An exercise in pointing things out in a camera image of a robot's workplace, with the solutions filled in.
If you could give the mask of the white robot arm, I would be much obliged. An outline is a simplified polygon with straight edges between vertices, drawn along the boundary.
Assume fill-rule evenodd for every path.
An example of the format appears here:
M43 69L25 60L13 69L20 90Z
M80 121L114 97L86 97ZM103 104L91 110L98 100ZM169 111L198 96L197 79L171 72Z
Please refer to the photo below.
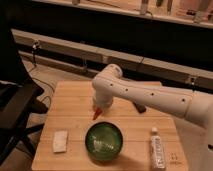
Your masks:
M199 171L213 171L213 94L184 88L146 85L122 79L116 64L107 65L92 80L93 103L110 108L114 97L143 104L194 123L206 130Z

